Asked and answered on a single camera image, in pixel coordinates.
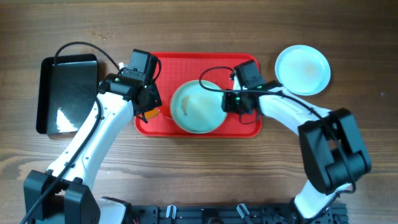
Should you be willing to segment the white plate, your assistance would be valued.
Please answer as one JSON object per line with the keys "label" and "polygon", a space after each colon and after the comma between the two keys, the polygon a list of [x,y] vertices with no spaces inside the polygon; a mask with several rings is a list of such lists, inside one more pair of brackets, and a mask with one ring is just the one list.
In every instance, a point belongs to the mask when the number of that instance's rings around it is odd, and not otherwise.
{"label": "white plate", "polygon": [[281,51],[274,70],[278,81],[296,95],[316,95],[326,89],[331,80],[326,57],[307,45],[292,45]]}
{"label": "white plate", "polygon": [[221,88],[206,80],[193,80],[172,95],[170,114],[177,126],[189,133],[205,134],[219,128],[227,113],[221,109]]}

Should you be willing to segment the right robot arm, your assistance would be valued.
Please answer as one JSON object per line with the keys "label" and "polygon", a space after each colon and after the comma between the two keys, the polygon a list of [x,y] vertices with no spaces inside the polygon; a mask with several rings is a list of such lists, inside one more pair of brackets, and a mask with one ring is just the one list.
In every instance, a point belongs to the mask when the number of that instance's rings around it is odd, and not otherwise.
{"label": "right robot arm", "polygon": [[289,93],[278,82],[260,82],[247,88],[235,80],[227,90],[227,110],[256,108],[299,137],[307,176],[291,203],[292,223],[320,218],[342,194],[356,191],[356,182],[371,171],[371,158],[354,115],[346,108],[329,110]]}

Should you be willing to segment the orange sponge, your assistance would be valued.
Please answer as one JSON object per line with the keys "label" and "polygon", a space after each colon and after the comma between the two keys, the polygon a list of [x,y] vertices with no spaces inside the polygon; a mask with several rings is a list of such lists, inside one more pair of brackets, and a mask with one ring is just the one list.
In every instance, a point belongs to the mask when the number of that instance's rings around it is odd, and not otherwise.
{"label": "orange sponge", "polygon": [[155,118],[157,115],[159,115],[159,110],[157,108],[154,108],[153,110],[144,113],[146,119]]}

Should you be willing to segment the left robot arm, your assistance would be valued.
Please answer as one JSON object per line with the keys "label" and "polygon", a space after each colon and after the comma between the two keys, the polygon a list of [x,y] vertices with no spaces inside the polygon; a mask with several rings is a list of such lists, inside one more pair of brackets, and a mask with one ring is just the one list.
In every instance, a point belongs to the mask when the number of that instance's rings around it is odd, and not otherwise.
{"label": "left robot arm", "polygon": [[110,73],[98,87],[95,104],[64,152],[45,172],[24,181],[23,223],[132,223],[131,204],[92,194],[99,168],[125,125],[161,106],[157,77]]}

